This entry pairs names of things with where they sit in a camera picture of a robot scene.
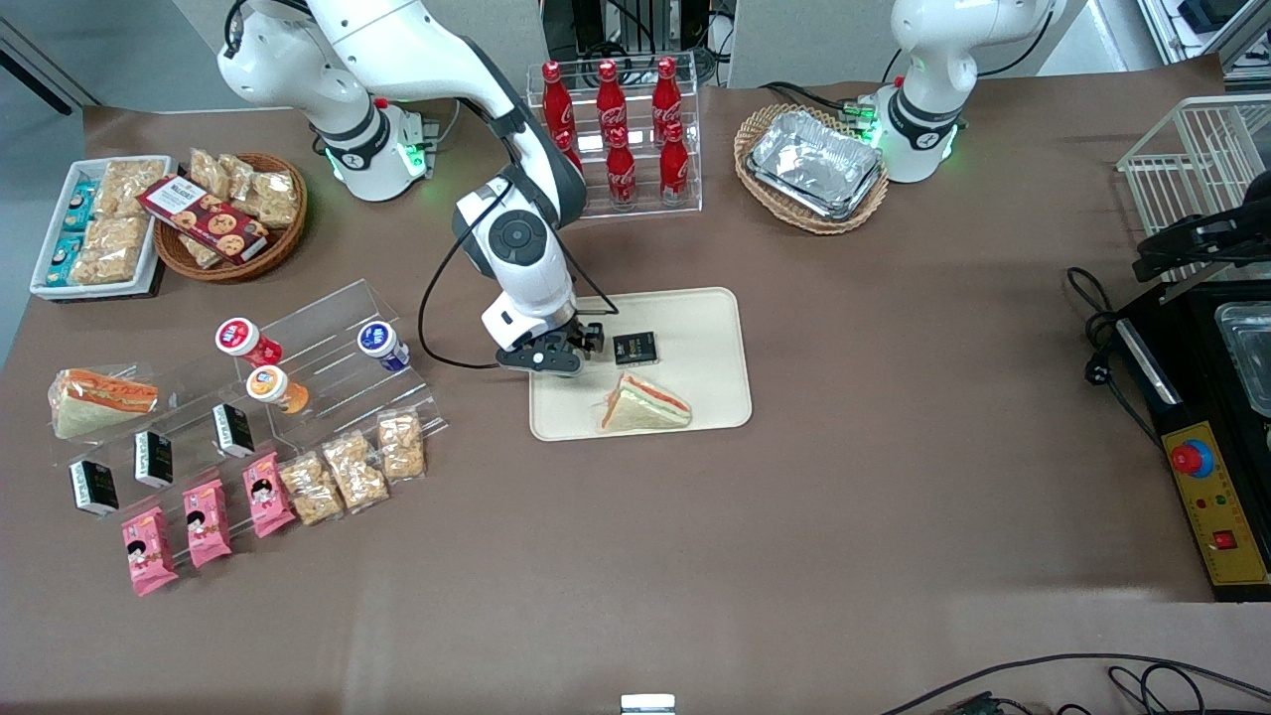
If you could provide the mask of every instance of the blue snack package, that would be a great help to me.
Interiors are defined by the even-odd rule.
[[[48,262],[48,272],[44,274],[44,284],[48,287],[65,287],[75,284],[70,279],[71,265],[84,246],[84,234],[64,232],[53,245],[53,258]]]
[[[98,182],[92,179],[75,184],[71,202],[66,208],[66,218],[62,221],[62,230],[81,231],[88,227],[88,221],[93,217],[93,199],[97,198],[97,187]]]

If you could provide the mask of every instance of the wicker basket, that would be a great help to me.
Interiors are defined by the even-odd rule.
[[[802,203],[794,201],[789,196],[777,190],[775,188],[768,185],[766,183],[755,178],[746,168],[746,155],[750,150],[759,144],[768,127],[773,124],[773,119],[783,112],[792,112],[796,109],[803,109],[811,113],[813,117],[820,119],[825,126],[835,128],[841,132],[848,131],[848,126],[835,119],[830,114],[820,109],[812,109],[810,107],[799,107],[797,104],[773,104],[771,107],[765,107],[754,114],[749,119],[741,123],[741,128],[737,130],[737,136],[732,140],[732,157],[733,165],[737,170],[737,178],[741,183],[755,194],[774,216],[791,224],[792,226],[798,226],[806,231],[815,232],[819,235],[835,235],[840,232],[848,232],[849,230],[866,222],[866,218],[871,216],[882,203],[885,196],[887,196],[887,169],[883,168],[882,175],[866,194],[857,210],[845,221],[831,221],[822,216],[816,215],[811,208],[803,206]]]
[[[296,221],[283,229],[282,235],[280,235],[272,245],[266,248],[264,253],[261,253],[247,263],[234,265],[226,260],[221,260],[211,268],[198,267],[198,263],[194,262],[194,257],[191,255],[189,250],[180,243],[177,229],[163,221],[155,221],[155,248],[159,250],[159,257],[163,258],[163,262],[167,263],[169,268],[177,271],[187,278],[211,282],[233,282],[259,277],[278,267],[278,264],[281,264],[282,260],[286,259],[292,250],[295,250],[296,244],[300,243],[301,234],[305,231],[305,212],[309,208],[309,190],[305,188],[305,179],[300,175],[300,171],[287,161],[283,161],[272,154],[239,154],[238,156],[258,171],[291,173],[292,185],[295,185],[296,196],[300,198],[300,206],[296,210]]]

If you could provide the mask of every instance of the brown tablecloth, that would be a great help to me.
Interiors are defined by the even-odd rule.
[[[1132,293],[1138,236],[1112,164],[1178,99],[1219,91],[1207,60],[985,81],[934,178],[894,185],[863,229],[822,239],[775,221],[733,175],[733,130],[774,98],[710,89],[705,210],[563,239],[610,292],[732,288],[750,424],[544,444],[524,376],[419,361],[452,424],[426,483],[145,599],[116,528],[75,512],[48,467],[55,371],[177,366],[226,315],[267,321],[358,277],[413,314],[454,201],[505,159],[465,116],[437,178],[370,204],[310,152],[295,112],[89,110],[94,156],[198,145],[295,161],[310,227],[248,284],[169,274],[154,300],[32,302],[0,386],[0,700],[9,712],[613,712],[624,692],[666,691],[686,714],[871,712],[1061,650],[1265,678],[1271,607],[1207,602],[1159,456],[1082,381],[1085,314],[1061,288],[1078,263]],[[436,347],[488,359],[479,312],[496,291],[458,260],[430,305]],[[982,685],[1052,706],[1112,701],[1093,664]]]

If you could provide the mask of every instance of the yellow control panel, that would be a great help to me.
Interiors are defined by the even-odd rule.
[[[1160,439],[1214,585],[1266,584],[1267,570],[1209,423]]]

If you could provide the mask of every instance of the foil container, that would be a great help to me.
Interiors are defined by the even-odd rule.
[[[817,215],[846,220],[882,175],[882,154],[799,109],[773,119],[746,166]]]

